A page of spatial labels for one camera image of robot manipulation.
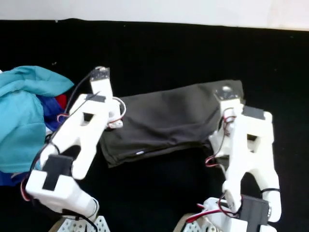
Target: black wire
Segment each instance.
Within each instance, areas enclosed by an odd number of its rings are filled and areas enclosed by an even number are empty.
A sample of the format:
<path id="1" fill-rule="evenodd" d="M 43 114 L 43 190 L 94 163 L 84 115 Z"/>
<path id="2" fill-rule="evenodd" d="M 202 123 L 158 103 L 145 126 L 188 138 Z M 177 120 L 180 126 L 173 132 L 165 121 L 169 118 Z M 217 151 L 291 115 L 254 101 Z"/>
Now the black wire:
<path id="1" fill-rule="evenodd" d="M 76 212 L 73 212 L 73 211 L 70 211 L 70 210 L 67 210 L 70 214 L 66 214 L 66 213 L 63 213 L 63 214 L 60 214 L 62 216 L 74 216 L 76 217 L 76 221 L 78 221 L 79 218 L 82 218 L 84 220 L 86 220 L 94 229 L 96 232 L 98 232 L 98 228 L 97 226 L 89 219 L 87 218 L 86 216 L 82 215 L 82 214 L 79 214 L 79 213 L 76 213 Z"/>
<path id="2" fill-rule="evenodd" d="M 89 73 L 88 73 L 88 74 L 75 86 L 75 88 L 74 88 L 74 90 L 73 90 L 73 92 L 72 92 L 72 94 L 71 94 L 71 96 L 70 96 L 70 98 L 69 98 L 69 100 L 68 100 L 67 107 L 66 107 L 65 110 L 64 110 L 64 113 L 65 113 L 65 114 L 67 114 L 68 111 L 69 111 L 69 107 L 70 107 L 71 102 L 72 102 L 72 100 L 73 100 L 73 98 L 74 98 L 74 95 L 76 94 L 76 91 L 78 90 L 78 88 L 81 86 L 81 84 L 82 84 L 83 82 L 85 82 L 87 79 L 90 78 L 90 76 L 91 76 L 92 73 L 93 73 L 93 70 L 92 70 L 91 72 L 89 72 Z"/>
<path id="3" fill-rule="evenodd" d="M 233 216 L 230 216 L 221 206 L 221 200 L 223 199 L 223 197 L 225 196 L 225 193 L 222 194 L 222 196 L 219 198 L 219 201 L 218 201 L 218 206 L 219 206 L 219 209 L 221 210 L 222 213 L 224 213 L 226 216 L 228 216 L 229 218 L 235 218 Z"/>

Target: dark gray fabric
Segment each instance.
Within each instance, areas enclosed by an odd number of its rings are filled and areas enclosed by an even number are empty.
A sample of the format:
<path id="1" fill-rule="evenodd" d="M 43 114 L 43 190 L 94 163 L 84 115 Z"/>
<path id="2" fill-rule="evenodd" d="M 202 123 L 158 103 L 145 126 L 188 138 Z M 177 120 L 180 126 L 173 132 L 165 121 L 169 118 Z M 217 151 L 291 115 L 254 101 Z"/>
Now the dark gray fabric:
<path id="1" fill-rule="evenodd" d="M 241 81 L 234 80 L 123 97 L 123 128 L 100 139 L 109 167 L 205 145 L 220 120 L 213 92 L 226 85 L 243 97 Z"/>

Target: perforated metal plate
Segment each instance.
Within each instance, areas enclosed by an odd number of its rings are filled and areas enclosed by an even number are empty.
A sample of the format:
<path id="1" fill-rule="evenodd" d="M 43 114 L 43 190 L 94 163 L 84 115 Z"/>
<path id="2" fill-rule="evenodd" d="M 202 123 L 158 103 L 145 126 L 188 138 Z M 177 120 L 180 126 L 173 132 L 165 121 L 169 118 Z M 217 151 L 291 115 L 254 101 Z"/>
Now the perforated metal plate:
<path id="1" fill-rule="evenodd" d="M 186 224 L 183 232 L 202 232 L 202 229 L 196 221 Z"/>
<path id="2" fill-rule="evenodd" d="M 98 232 L 110 232 L 106 220 L 103 216 L 98 216 L 94 224 L 98 228 Z M 85 220 L 75 221 L 73 219 L 66 219 L 61 227 L 58 229 L 58 232 L 85 232 L 87 227 L 87 232 L 95 232 L 95 228 L 92 225 L 87 223 Z"/>

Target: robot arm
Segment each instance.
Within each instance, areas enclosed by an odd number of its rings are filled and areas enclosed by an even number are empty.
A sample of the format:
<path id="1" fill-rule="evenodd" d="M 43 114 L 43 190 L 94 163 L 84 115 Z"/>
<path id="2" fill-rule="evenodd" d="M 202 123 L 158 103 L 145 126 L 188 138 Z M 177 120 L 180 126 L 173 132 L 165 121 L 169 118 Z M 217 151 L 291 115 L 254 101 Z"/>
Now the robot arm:
<path id="1" fill-rule="evenodd" d="M 223 232 L 275 232 L 276 229 L 267 224 L 277 222 L 281 216 L 279 178 L 272 151 L 272 115 L 241 104 L 230 87 L 216 90 L 215 96 L 220 103 L 222 124 L 210 136 L 210 142 L 214 158 L 229 158 L 222 186 L 226 198 L 222 203 L 226 206 L 221 206 L 219 199 L 209 198 L 204 208 L 209 212 L 223 209 L 237 216 L 209 214 L 211 223 L 208 225 Z M 255 177 L 263 199 L 240 194 L 240 183 L 246 172 Z"/>
<path id="2" fill-rule="evenodd" d="M 75 179 L 83 179 L 96 154 L 97 143 L 107 128 L 122 127 L 118 98 L 112 96 L 110 71 L 98 67 L 92 71 L 90 83 L 93 94 L 81 94 L 70 110 L 70 115 L 54 133 L 40 154 L 42 170 L 33 170 L 26 192 L 51 210 L 73 211 L 94 221 L 99 204 L 84 192 Z M 67 155 L 72 146 L 80 152 Z"/>

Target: black cloth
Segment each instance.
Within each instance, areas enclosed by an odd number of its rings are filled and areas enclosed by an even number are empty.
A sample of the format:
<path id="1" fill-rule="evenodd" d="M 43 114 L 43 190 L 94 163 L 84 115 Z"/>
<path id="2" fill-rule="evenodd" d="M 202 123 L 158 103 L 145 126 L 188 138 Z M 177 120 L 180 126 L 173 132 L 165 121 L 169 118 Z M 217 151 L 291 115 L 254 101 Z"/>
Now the black cloth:
<path id="1" fill-rule="evenodd" d="M 274 226 L 309 231 L 308 32 L 79 20 L 2 21 L 0 28 L 1 70 L 39 65 L 77 83 L 95 66 L 109 66 L 117 97 L 241 80 L 246 104 L 273 114 L 282 199 Z M 80 184 L 99 200 L 112 232 L 171 232 L 196 203 L 221 195 L 220 171 L 206 169 L 204 159 L 188 149 L 108 169 L 98 152 Z M 258 190 L 244 178 L 243 193 Z M 0 193 L 1 231 L 44 232 L 55 222 L 23 202 L 19 187 Z"/>
<path id="2" fill-rule="evenodd" d="M 243 98 L 241 81 L 234 80 L 122 98 L 127 107 L 124 126 L 100 139 L 109 167 L 194 147 L 209 149 L 208 137 L 220 121 L 214 93 L 225 86 Z"/>

